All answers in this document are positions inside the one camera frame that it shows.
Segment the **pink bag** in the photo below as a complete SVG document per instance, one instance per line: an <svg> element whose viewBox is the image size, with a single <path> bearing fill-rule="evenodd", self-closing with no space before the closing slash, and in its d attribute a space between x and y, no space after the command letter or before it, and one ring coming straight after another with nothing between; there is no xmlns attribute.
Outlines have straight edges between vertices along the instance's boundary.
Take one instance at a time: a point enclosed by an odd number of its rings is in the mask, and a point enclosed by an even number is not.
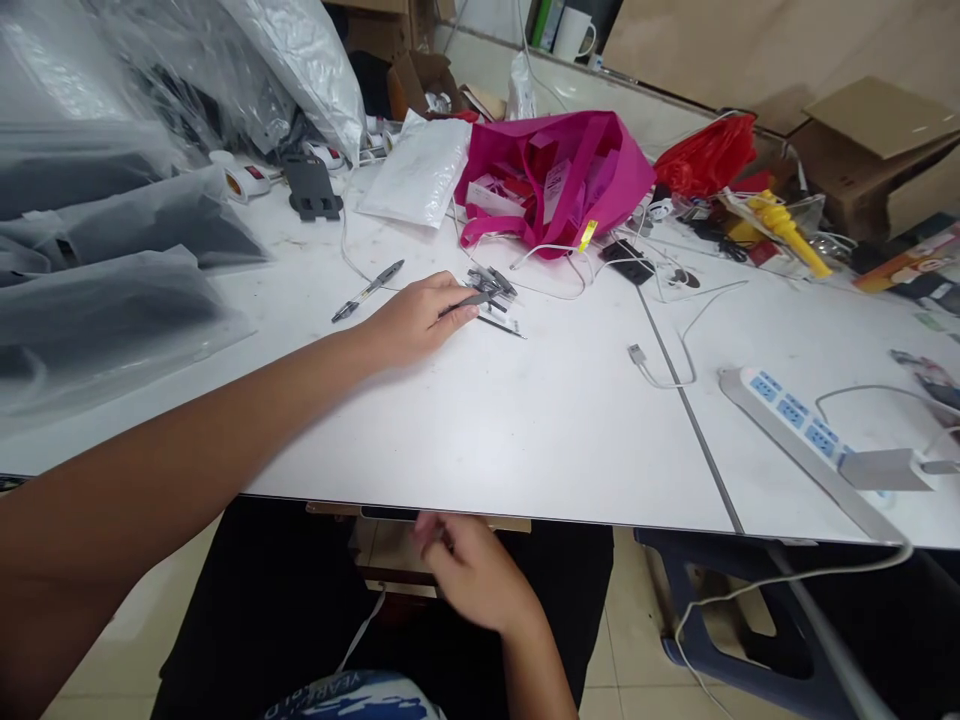
<svg viewBox="0 0 960 720"><path fill-rule="evenodd" d="M464 204L470 182L495 164L515 168L532 183L535 209L526 217L491 217L467 205L472 219L460 235L463 247L497 232L516 234L530 247L575 247L592 221L597 234L622 224L656 181L650 163L613 112L474 125L467 166L454 192L458 204ZM564 254L538 253L545 259Z"/></svg>

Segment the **white mug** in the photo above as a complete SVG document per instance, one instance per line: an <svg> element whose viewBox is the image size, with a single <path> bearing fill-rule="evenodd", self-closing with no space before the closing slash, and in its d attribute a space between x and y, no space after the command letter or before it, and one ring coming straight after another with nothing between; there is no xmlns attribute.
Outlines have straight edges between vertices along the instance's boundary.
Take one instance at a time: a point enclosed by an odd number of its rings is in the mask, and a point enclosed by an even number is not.
<svg viewBox="0 0 960 720"><path fill-rule="evenodd" d="M593 32L590 38L590 47L580 52L583 38L587 30ZM590 16L572 7L565 7L560 18L560 28L557 30L557 39L553 43L553 54L561 60L573 62L578 57L589 55L593 46L597 44L597 28L590 22Z"/></svg>

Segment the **red plastic bag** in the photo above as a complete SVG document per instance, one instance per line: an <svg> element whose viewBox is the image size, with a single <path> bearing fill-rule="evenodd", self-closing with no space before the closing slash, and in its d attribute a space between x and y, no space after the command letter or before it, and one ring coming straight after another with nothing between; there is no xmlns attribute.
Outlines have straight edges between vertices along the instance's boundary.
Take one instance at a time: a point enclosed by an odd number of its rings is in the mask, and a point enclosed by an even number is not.
<svg viewBox="0 0 960 720"><path fill-rule="evenodd" d="M723 118L680 141L654 164L657 182L685 197L716 195L757 157L753 119L752 115Z"/></svg>

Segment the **white table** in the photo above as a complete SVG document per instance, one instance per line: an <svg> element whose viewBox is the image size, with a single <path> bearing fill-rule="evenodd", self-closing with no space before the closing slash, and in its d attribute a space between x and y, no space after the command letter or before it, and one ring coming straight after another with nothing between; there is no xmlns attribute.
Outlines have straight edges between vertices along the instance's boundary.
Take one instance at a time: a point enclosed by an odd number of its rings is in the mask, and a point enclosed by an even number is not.
<svg viewBox="0 0 960 720"><path fill-rule="evenodd" d="M686 388L694 420L709 456L733 502L736 522L750 535L867 542L868 538L779 447L721 391L724 368L766 369L802 401L849 385L886 384L924 394L908 372L889 357L890 349L926 356L960 377L960 345L946 332L928 329L914 314L921 309L886 293L864 295L836 279L827 285L796 282L752 266L697 251L715 245L689 229L662 226L654 243L702 282L702 288L738 280L749 284L717 299L687 337L700 373ZM689 378L678 332L710 296L663 305L653 281L643 294L668 354L682 380ZM678 295L667 289L666 298ZM946 314L937 321L953 332L960 322ZM648 365L664 381L660 358ZM636 374L636 382L646 382ZM825 401L830 424L856 450L925 448L942 427L917 400L882 390L865 390ZM960 457L949 440L941 457ZM930 547L960 548L960 480L944 477L930 493L895 493L881 498L862 493L911 539Z"/></svg>
<svg viewBox="0 0 960 720"><path fill-rule="evenodd" d="M353 207L375 168L358 172ZM335 328L364 282L340 257L340 223L302 224L277 188L241 216L276 260L214 284L258 332L110 403L0 440L0 472L36 475L144 420L251 372ZM452 221L433 231L348 214L351 257L395 283L469 267ZM508 241L477 257L506 270ZM580 285L565 262L512 279L556 294ZM576 302L521 289L529 340L473 323L422 366L376 378L305 432L256 480L258 495L731 532L677 393L646 386L627 359L653 329L632 286L601 276ZM376 293L336 329L368 317Z"/></svg>

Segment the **power adapter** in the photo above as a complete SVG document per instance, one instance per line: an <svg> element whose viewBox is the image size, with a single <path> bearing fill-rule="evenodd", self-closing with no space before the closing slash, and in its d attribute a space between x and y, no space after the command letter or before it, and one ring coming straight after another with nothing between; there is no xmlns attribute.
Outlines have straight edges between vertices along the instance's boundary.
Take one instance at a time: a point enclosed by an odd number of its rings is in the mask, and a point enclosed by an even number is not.
<svg viewBox="0 0 960 720"><path fill-rule="evenodd" d="M646 260L642 252L635 250L626 240L617 240L617 242L607 245L600 251L600 259L604 262L612 260ZM645 263L618 262L610 267L623 275L627 280L637 287L643 285L647 280L653 277L653 271L647 266L649 260Z"/></svg>

